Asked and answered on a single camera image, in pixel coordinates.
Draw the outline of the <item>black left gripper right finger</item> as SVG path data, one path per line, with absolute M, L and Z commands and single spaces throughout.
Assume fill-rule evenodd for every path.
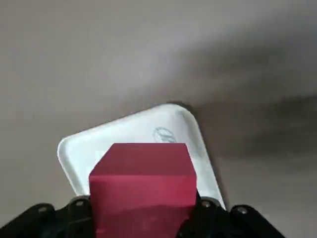
M 284 238 L 263 215 L 248 205 L 225 210 L 211 197 L 197 197 L 188 219 L 180 226 L 178 238 Z

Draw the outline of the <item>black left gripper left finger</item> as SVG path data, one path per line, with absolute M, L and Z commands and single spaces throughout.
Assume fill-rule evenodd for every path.
M 31 206 L 0 229 L 2 238 L 94 238 L 89 196 L 77 196 L 56 210 L 49 203 Z

